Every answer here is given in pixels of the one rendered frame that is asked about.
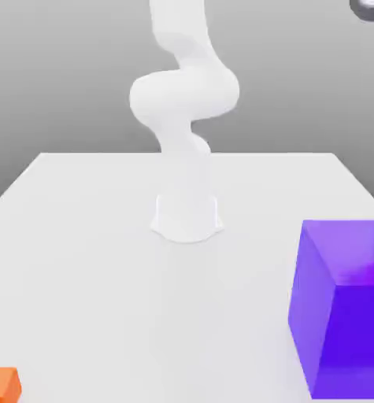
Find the large purple box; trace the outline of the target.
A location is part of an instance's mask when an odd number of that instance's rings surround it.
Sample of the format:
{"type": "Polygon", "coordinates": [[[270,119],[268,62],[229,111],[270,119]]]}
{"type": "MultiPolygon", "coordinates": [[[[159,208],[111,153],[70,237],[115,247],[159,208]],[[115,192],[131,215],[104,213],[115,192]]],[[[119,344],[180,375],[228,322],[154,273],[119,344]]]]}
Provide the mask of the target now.
{"type": "Polygon", "coordinates": [[[288,323],[314,399],[374,399],[374,220],[306,220],[288,323]]]}

